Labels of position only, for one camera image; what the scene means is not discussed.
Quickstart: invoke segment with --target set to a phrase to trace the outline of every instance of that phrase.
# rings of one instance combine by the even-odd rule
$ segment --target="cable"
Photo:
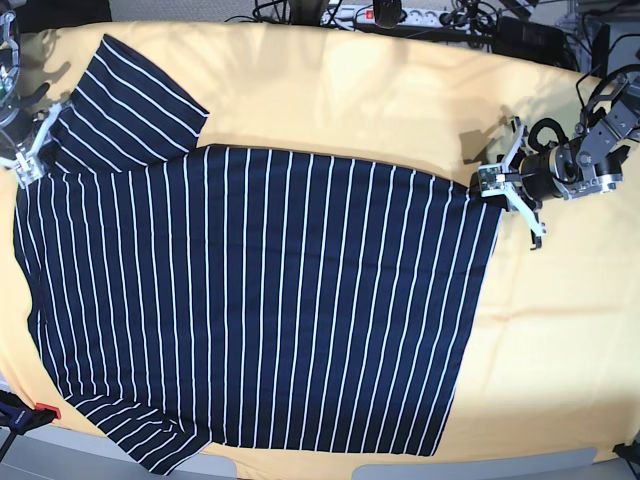
[[[584,112],[584,109],[586,107],[584,100],[582,99],[582,93],[580,93],[580,84],[588,77],[590,76],[593,72],[595,72],[597,69],[600,68],[600,64],[596,65],[595,67],[593,67],[591,70],[589,70],[587,73],[585,73],[582,77],[580,77],[580,80],[578,80],[576,82],[576,92],[578,92],[578,100],[580,100],[580,111]]]
[[[582,47],[582,49],[585,52],[587,52],[589,55],[591,55],[591,50],[589,48],[587,48],[587,46],[584,43],[582,43],[582,41],[578,37],[576,37],[573,33],[565,32],[565,36],[569,37],[571,40],[576,42],[578,45],[580,45]]]
[[[249,17],[247,15],[234,15],[233,17],[227,18],[224,21],[224,23],[230,22],[231,20],[235,20],[236,18],[242,18],[242,19],[245,19],[245,20],[250,20],[251,22],[255,22],[256,21],[255,18]]]
[[[629,469],[631,470],[631,473],[633,474],[634,478],[636,480],[640,480],[640,473],[636,472],[636,469],[633,468],[633,465],[629,460],[625,460],[625,461],[627,462],[627,465],[629,465]]]
[[[336,8],[333,9],[333,13],[331,13],[331,16],[329,17],[329,21],[327,22],[327,25],[331,25],[331,23],[338,25],[336,23],[336,14],[338,13],[338,10],[340,10],[340,7],[342,6],[342,2],[344,2],[344,0],[338,1]]]
[[[264,4],[260,5],[258,3],[258,0],[255,0],[254,1],[255,8],[253,9],[253,12],[251,12],[251,15],[253,16],[253,19],[256,22],[266,22],[266,23],[275,23],[275,24],[282,23],[282,19],[280,21],[278,21],[278,20],[274,20],[271,17],[266,17],[266,16],[261,15],[260,14],[260,10],[263,10],[265,8],[268,8],[268,7],[274,7],[275,8],[276,5],[280,5],[281,3],[284,3],[286,1],[287,0],[274,0],[272,2],[268,2],[268,3],[264,3]]]
[[[620,74],[627,74],[632,72],[640,72],[640,63],[632,63],[630,65],[625,65],[624,67],[618,68],[614,70],[609,75],[600,80],[600,83],[596,86],[596,88],[591,92],[591,96],[589,96],[589,101],[591,101],[597,95],[600,95],[602,91],[613,82],[616,77]]]
[[[564,145],[569,141],[569,139],[567,138],[567,135],[564,133],[564,130],[562,129],[562,126],[558,122],[556,122],[552,118],[543,118],[541,120],[538,120],[536,124],[533,127],[531,127],[531,131],[529,132],[529,146],[536,152],[542,153],[548,150],[547,147],[545,147],[538,141],[538,135],[545,128],[552,130],[553,133],[556,134],[556,138],[558,140],[559,145]]]
[[[631,37],[640,37],[640,33],[627,33],[625,35],[621,35],[620,37],[616,38],[616,41],[613,42],[613,45],[611,45],[611,47],[609,48],[609,55],[611,55],[611,52],[613,52],[613,49],[616,48],[616,45],[618,45],[618,42],[620,40],[623,40],[625,38],[631,38]]]
[[[601,17],[603,15],[608,15],[610,13],[613,13],[621,7],[635,5],[636,3],[640,3],[640,0],[622,0],[621,2],[616,3],[612,7],[607,8],[606,10],[598,10],[594,8],[593,10],[589,10],[583,13],[580,21],[582,23],[582,31],[587,40],[587,45],[589,45],[589,48],[593,49],[593,43],[591,43],[591,39],[589,38],[589,34],[587,32],[586,18],[588,15],[592,17]]]
[[[538,5],[545,5],[545,4],[549,4],[549,3],[561,3],[561,2],[564,3],[565,1],[566,0],[543,0],[542,2],[538,2]],[[505,12],[513,12],[513,11],[518,10],[520,8],[528,8],[528,7],[529,7],[529,5],[517,5],[515,7],[510,7],[510,8],[499,8],[499,9],[496,9],[496,11],[498,13],[500,13],[500,14],[503,14]],[[467,23],[469,21],[471,21],[471,20],[476,20],[476,19],[479,19],[479,18],[487,18],[487,17],[491,17],[491,15],[493,15],[493,14],[476,15],[473,18],[465,19],[464,22],[451,23],[451,24],[445,25],[443,27],[425,29],[425,30],[423,30],[421,32],[417,32],[417,33],[413,33],[411,35],[407,35],[404,38],[414,38],[414,37],[418,37],[420,35],[428,35],[431,32],[436,32],[436,31],[439,31],[439,30],[447,30],[447,29],[450,29],[450,28],[462,27],[464,25],[467,25]]]

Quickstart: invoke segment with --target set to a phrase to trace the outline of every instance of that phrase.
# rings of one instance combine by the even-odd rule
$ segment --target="black cable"
[[[579,72],[580,64],[578,63],[578,57],[576,57],[576,54],[573,52],[573,50],[571,50],[571,48],[568,45],[565,46],[564,53],[568,57],[568,60],[569,60],[568,65],[570,64],[570,69],[575,72]]]
[[[631,38],[631,37],[640,37],[640,33],[626,33],[616,38],[616,41],[613,42],[613,45],[611,45],[611,47],[609,48],[609,55],[611,55],[611,52],[613,52],[613,49],[616,48],[616,45],[618,45],[618,42],[620,40],[623,40],[625,38]]]
[[[342,2],[344,2],[344,0],[340,0],[338,2],[338,5],[336,5],[336,8],[333,9],[333,12],[331,13],[331,16],[329,17],[329,21],[327,22],[327,25],[331,25],[331,23],[333,23],[334,25],[338,25],[336,23],[336,14],[338,13],[338,10],[340,10],[340,7],[342,6]]]
[[[589,45],[589,50],[593,50],[593,43],[591,43],[591,38],[589,37],[589,32],[587,31],[587,15],[590,15],[590,13],[584,13],[580,18],[580,22],[582,23],[582,34],[587,41],[587,45]]]
[[[538,2],[538,5],[545,5],[545,4],[549,4],[549,3],[560,3],[560,2],[564,3],[565,1],[566,0],[543,0],[541,2]],[[528,7],[529,7],[529,5],[517,5],[515,7],[499,8],[499,9],[497,9],[497,12],[499,12],[502,15],[504,12],[513,12],[513,11],[518,10],[520,8],[528,8]],[[493,15],[493,13],[492,14],[485,14],[485,15],[477,15],[474,18],[465,19],[464,22],[451,23],[451,24],[445,25],[443,27],[425,29],[425,30],[423,30],[421,32],[417,32],[417,33],[413,33],[411,35],[407,35],[404,38],[414,38],[414,37],[418,37],[420,35],[428,35],[431,32],[437,32],[439,30],[447,30],[447,29],[450,29],[450,28],[463,27],[463,26],[467,25],[467,23],[470,20],[476,20],[478,18],[487,18],[487,17],[490,17],[491,15]]]
[[[600,65],[596,65],[595,67],[593,67],[591,70],[589,70],[587,73],[585,73],[582,77],[580,77],[580,80],[578,80],[576,82],[576,92],[578,92],[578,100],[580,100],[580,111],[584,112],[584,109],[586,107],[584,100],[582,99],[582,93],[580,93],[580,84],[588,77],[590,76],[593,72],[595,72],[597,69],[600,68]]]
[[[613,82],[616,77],[620,74],[627,74],[632,72],[640,72],[640,63],[632,63],[630,65],[625,65],[624,67],[618,68],[614,70],[609,75],[600,80],[600,83],[596,86],[596,88],[591,92],[589,96],[589,101],[591,101],[595,96],[600,95],[602,91]]]
[[[266,23],[282,23],[279,22],[277,20],[274,20],[271,17],[267,17],[267,16],[263,16],[260,14],[260,10],[263,10],[265,8],[268,7],[275,7],[276,5],[280,5],[281,3],[286,2],[287,0],[274,0],[272,2],[268,2],[268,3],[263,3],[262,5],[260,5],[258,3],[258,0],[255,0],[255,5],[256,7],[253,9],[253,12],[251,12],[251,15],[253,16],[253,19],[256,22],[266,22]]]
[[[591,55],[591,50],[584,43],[582,43],[582,41],[578,37],[576,37],[573,33],[565,33],[565,36],[569,37],[571,40],[576,42],[578,45],[580,45],[582,47],[582,49],[585,52],[587,52],[589,55]]]
[[[13,444],[17,436],[18,434],[13,430],[9,431],[9,436],[6,438],[2,446],[0,446],[0,462],[2,462],[2,460],[4,459],[4,456],[9,451],[9,448],[11,448],[11,445]]]
[[[538,141],[538,135],[545,128],[552,130],[553,133],[556,134],[558,144],[564,145],[565,143],[569,142],[567,135],[564,133],[562,126],[558,122],[556,122],[553,118],[543,118],[541,120],[538,120],[529,132],[529,146],[536,152],[542,153],[548,150],[547,147],[545,147]]]
[[[636,469],[633,468],[633,465],[629,460],[625,460],[625,461],[627,462],[627,465],[629,465],[629,469],[631,470],[631,473],[633,474],[634,478],[636,478],[636,480],[640,480],[640,473],[636,472]]]
[[[245,20],[250,20],[251,22],[255,22],[256,21],[255,18],[249,17],[247,15],[234,15],[233,17],[227,18],[224,21],[224,23],[230,22],[231,20],[235,20],[236,18],[242,18],[242,19],[245,19]]]

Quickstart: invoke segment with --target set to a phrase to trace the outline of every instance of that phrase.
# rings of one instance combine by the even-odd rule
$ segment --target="striped shirt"
[[[17,196],[29,329],[149,471],[210,442],[432,455],[500,210],[367,161],[197,148],[208,113],[105,36]]]

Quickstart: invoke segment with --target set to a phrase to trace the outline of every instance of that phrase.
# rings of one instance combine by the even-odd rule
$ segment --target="yellow tablecloth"
[[[577,120],[574,73],[455,47],[265,25],[131,23],[51,31],[24,46],[22,88],[76,85],[109,33],[162,67],[211,116],[200,144],[283,147],[415,167],[461,183],[510,115]],[[593,87],[585,82],[585,88]],[[506,215],[484,282],[457,396],[433,458],[211,445],[238,474],[346,479],[371,463],[459,462],[598,447],[640,427],[640,156],[614,194],[548,202],[529,251]],[[58,425],[99,434],[66,405],[27,331],[27,283],[13,255],[16,186],[0,173],[0,371]]]

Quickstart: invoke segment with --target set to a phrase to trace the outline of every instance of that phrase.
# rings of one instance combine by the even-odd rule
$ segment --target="black wire bundle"
[[[282,5],[282,12],[278,10],[278,6]],[[270,15],[263,15],[262,10],[265,8],[273,8],[273,13],[276,18]],[[287,0],[274,0],[268,3],[261,4],[258,0],[254,0],[254,9],[251,12],[251,16],[248,15],[234,15],[225,20],[225,22],[231,22],[232,20],[242,19],[239,23],[274,23],[274,24],[289,24],[291,23],[291,11],[289,11],[289,17],[287,18]]]

